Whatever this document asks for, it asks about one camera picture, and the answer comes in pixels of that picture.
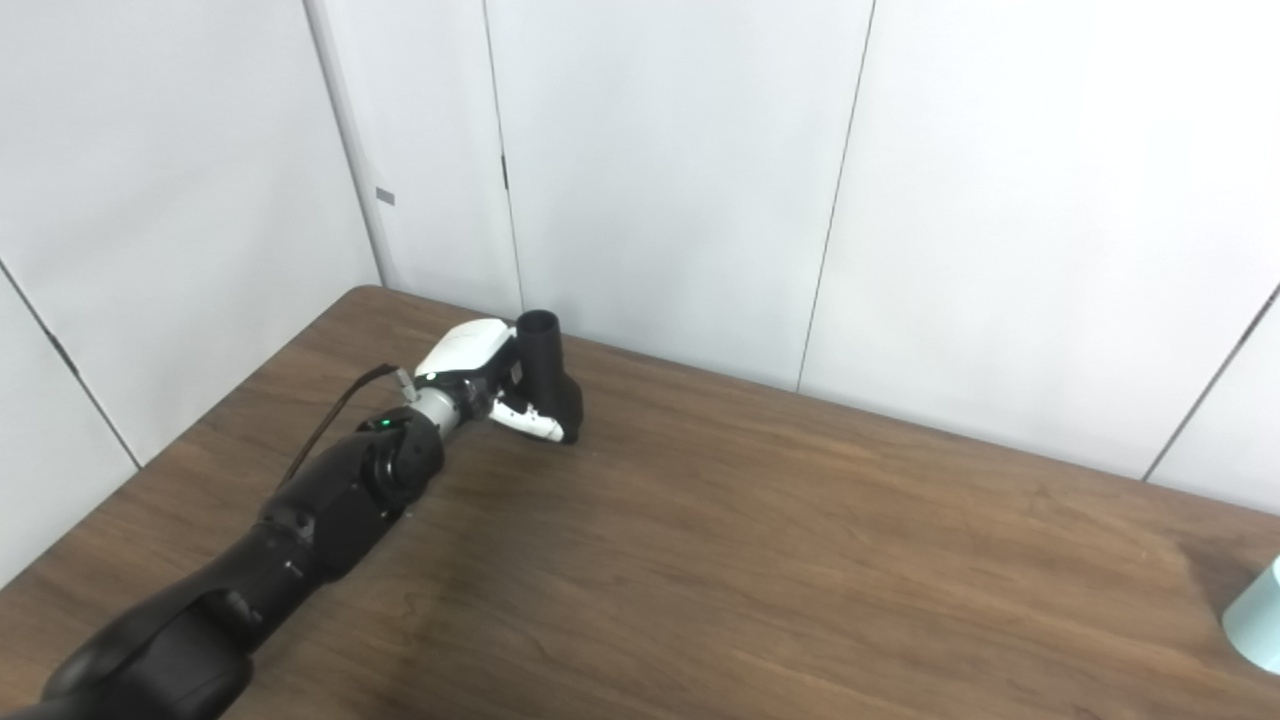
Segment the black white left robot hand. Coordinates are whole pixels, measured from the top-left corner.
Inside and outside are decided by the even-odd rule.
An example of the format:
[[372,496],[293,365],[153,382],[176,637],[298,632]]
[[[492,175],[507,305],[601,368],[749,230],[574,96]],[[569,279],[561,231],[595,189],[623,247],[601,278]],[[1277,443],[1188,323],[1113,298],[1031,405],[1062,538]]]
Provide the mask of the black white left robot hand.
[[517,395],[516,329],[500,319],[449,329],[412,373],[408,406],[444,439],[468,421],[492,420],[521,436],[566,445],[561,421]]

